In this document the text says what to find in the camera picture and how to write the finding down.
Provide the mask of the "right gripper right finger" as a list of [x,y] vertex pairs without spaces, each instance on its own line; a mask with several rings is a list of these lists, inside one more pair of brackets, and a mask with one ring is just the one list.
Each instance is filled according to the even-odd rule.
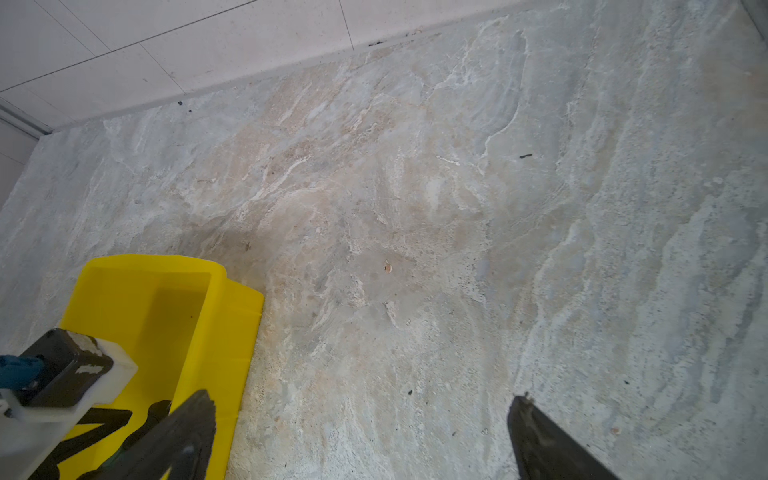
[[526,396],[514,397],[507,428],[521,479],[618,480]]

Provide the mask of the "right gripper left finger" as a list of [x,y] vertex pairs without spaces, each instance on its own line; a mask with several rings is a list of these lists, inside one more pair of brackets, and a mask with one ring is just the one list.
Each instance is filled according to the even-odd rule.
[[127,452],[83,479],[204,479],[216,434],[207,390],[193,393]]

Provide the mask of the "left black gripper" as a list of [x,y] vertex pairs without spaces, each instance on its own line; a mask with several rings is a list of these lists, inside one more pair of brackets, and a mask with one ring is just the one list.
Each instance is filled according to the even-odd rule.
[[[60,463],[104,440],[131,419],[130,410],[107,407],[138,371],[118,344],[54,328],[18,357],[39,358],[44,370],[23,390],[1,389],[3,479],[59,479]],[[109,470],[170,409],[170,400],[150,405],[143,425],[99,467],[79,479],[93,479]]]

